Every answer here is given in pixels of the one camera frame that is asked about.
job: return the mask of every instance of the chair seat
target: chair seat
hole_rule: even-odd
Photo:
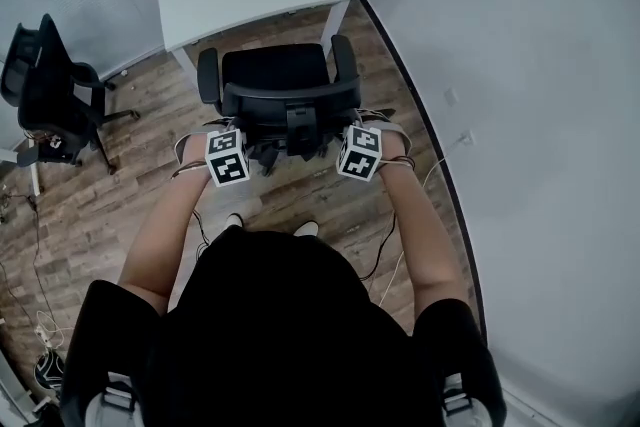
[[[256,89],[305,89],[329,84],[322,46],[280,45],[228,52],[222,58],[222,83]]]

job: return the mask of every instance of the wall socket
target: wall socket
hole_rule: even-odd
[[[471,129],[465,130],[460,134],[460,142],[465,146],[475,146],[476,138],[473,136]]]

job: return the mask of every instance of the black shirt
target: black shirt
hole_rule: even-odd
[[[146,427],[351,418],[443,425],[443,380],[458,372],[494,425],[504,423],[493,361],[466,304],[429,306],[410,337],[315,237],[226,230],[163,317],[95,282],[67,357],[67,425],[104,390],[107,371],[131,376]]]

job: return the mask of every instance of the white sneaker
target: white sneaker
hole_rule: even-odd
[[[300,226],[300,228],[298,228],[296,230],[296,232],[293,234],[293,236],[294,237],[304,237],[306,235],[310,235],[312,237],[317,237],[319,229],[320,229],[320,227],[318,226],[317,222],[309,221],[309,222],[304,223],[302,226]]]
[[[224,229],[226,230],[231,226],[240,226],[240,228],[244,228],[242,217],[240,217],[238,214],[231,214],[229,217],[227,217],[227,222],[224,225]]]

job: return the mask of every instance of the wooden floor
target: wooden floor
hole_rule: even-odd
[[[317,42],[326,9],[276,17],[226,31],[188,48],[194,61],[198,53],[216,46],[222,55],[230,50],[284,43]],[[431,142],[391,56],[359,2],[352,2],[341,33],[353,44],[362,75],[362,105],[394,108],[394,120],[413,140],[417,174],[422,179],[435,163]],[[40,252],[35,261],[46,297],[60,327],[73,327],[89,284],[95,279],[115,281],[127,250],[160,194],[162,185],[177,166],[173,145],[189,129],[214,119],[214,109],[200,102],[196,90],[173,57],[159,55],[129,69],[126,78],[115,79],[118,89],[108,93],[111,111],[137,109],[142,118],[124,119],[106,125],[102,140],[119,171],[109,176],[97,153],[83,150],[82,168],[62,164],[40,164],[45,192],[38,198]],[[226,217],[238,212],[250,230],[293,231],[302,222],[315,219],[320,236],[340,251],[359,274],[372,268],[381,237],[388,230],[391,206],[382,182],[346,179],[335,172],[337,144],[326,159],[305,163],[301,158],[280,157],[273,176],[255,171],[250,182],[216,189],[210,185],[198,204],[209,238],[221,230]],[[30,192],[26,170],[12,170],[2,180],[13,194]],[[427,184],[429,197],[451,234],[469,285],[469,297],[476,308],[462,237],[442,175],[437,172]],[[36,311],[47,311],[32,261],[36,250],[33,213],[21,198],[6,210],[7,224],[0,226],[0,261],[11,290],[35,322]],[[201,238],[192,219],[172,303],[175,304],[195,264],[195,250]],[[385,247],[370,295],[380,300],[401,252],[396,233]],[[7,293],[0,275],[0,341],[22,378],[38,396],[33,365],[42,345],[29,320]],[[331,294],[327,283],[326,294]],[[383,307],[407,330],[413,325],[411,285],[404,263]],[[71,331],[60,348],[65,354]]]

